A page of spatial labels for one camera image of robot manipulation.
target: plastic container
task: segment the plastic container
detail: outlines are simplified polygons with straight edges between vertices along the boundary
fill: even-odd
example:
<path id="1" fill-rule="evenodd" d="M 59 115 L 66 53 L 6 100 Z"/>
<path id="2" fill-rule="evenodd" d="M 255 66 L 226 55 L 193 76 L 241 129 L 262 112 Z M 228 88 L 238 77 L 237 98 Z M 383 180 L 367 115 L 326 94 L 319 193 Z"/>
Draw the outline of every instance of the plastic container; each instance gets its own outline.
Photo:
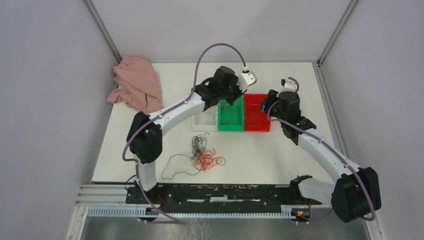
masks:
<path id="1" fill-rule="evenodd" d="M 243 131 L 245 128 L 245 109 L 243 96 L 231 106 L 225 100 L 218 105 L 218 131 Z"/>
<path id="2" fill-rule="evenodd" d="M 192 129 L 199 132 L 218 131 L 217 107 L 211 107 L 202 113 L 194 115 L 192 117 Z"/>
<path id="3" fill-rule="evenodd" d="M 266 94 L 244 94 L 244 130 L 269 132 L 271 122 L 267 114 L 261 112 L 261 101 Z"/>

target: white tabletop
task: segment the white tabletop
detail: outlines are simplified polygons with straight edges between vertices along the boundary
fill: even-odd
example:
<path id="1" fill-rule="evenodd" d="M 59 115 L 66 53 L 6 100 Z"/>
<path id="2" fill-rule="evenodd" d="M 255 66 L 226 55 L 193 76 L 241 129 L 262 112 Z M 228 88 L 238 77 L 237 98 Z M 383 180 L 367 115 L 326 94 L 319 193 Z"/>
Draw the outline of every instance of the white tabletop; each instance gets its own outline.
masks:
<path id="1" fill-rule="evenodd" d="M 257 76 L 257 83 L 249 93 L 266 94 L 270 89 L 279 90 L 281 79 L 290 75 L 300 84 L 300 109 L 322 134 L 333 143 L 324 104 L 309 62 L 257 62 L 247 63 Z M 227 66 L 236 74 L 242 70 L 241 63 L 201 63 L 198 81 L 213 76 L 219 66 Z M 163 92 L 163 104 L 169 106 L 189 93 L 193 85 L 195 63 L 155 63 Z M 103 144 L 94 170 L 93 182 L 125 182 L 135 174 L 135 164 L 121 158 L 126 137 L 137 112 L 124 103 L 113 106 Z M 195 176 L 179 173 L 172 180 L 162 180 L 161 173 L 169 158 L 175 154 L 191 155 L 193 136 L 200 132 L 192 130 L 189 117 L 163 137 L 163 151 L 156 162 L 156 179 L 162 183 L 200 184 L 288 184 L 301 175 L 332 183 L 330 176 L 304 150 L 284 136 L 278 122 L 271 123 L 270 132 L 211 132 L 207 136 L 207 149 L 214 148 L 216 156 L 226 159 L 224 166 L 215 166 Z M 128 150 L 127 158 L 132 158 Z M 195 174 L 193 163 L 184 156 L 171 159 L 163 173 L 164 178 L 187 171 Z"/>

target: red bin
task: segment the red bin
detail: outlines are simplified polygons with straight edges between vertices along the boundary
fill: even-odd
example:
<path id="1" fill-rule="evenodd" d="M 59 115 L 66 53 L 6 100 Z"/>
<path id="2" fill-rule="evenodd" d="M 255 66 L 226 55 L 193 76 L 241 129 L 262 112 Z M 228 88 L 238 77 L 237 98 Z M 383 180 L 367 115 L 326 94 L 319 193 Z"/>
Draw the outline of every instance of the red bin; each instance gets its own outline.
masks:
<path id="1" fill-rule="evenodd" d="M 271 122 L 267 119 L 267 114 L 261 112 L 261 101 L 265 99 L 266 94 L 244 95 L 244 130 L 269 132 Z"/>

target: white wall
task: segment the white wall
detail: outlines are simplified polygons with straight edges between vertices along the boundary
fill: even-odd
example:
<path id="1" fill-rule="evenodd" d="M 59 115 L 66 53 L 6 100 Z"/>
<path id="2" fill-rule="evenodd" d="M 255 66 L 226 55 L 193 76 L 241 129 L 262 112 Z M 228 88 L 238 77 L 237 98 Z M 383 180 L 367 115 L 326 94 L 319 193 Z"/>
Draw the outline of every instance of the white wall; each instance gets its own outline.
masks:
<path id="1" fill-rule="evenodd" d="M 379 176 L 385 239 L 423 239 L 424 1 L 360 1 L 324 73 L 355 161 Z"/>
<path id="2" fill-rule="evenodd" d="M 196 62 L 225 42 L 249 61 L 316 60 L 349 0 L 92 0 L 122 56 Z M 210 51 L 205 61 L 239 61 Z"/>
<path id="3" fill-rule="evenodd" d="M 81 0 L 0 1 L 0 56 L 0 239 L 64 239 L 114 59 Z"/>

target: pink cloth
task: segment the pink cloth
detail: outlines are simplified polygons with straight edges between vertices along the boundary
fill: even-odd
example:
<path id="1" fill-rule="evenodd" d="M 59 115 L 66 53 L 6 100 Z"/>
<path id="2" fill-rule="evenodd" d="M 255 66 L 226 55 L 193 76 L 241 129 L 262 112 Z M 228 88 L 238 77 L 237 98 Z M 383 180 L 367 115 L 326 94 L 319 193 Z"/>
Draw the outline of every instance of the pink cloth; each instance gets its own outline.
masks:
<path id="1" fill-rule="evenodd" d="M 161 83 L 149 61 L 138 56 L 124 56 L 113 71 L 116 73 L 114 80 L 120 88 L 107 97 L 107 102 L 117 104 L 124 101 L 128 107 L 145 114 L 164 108 Z"/>

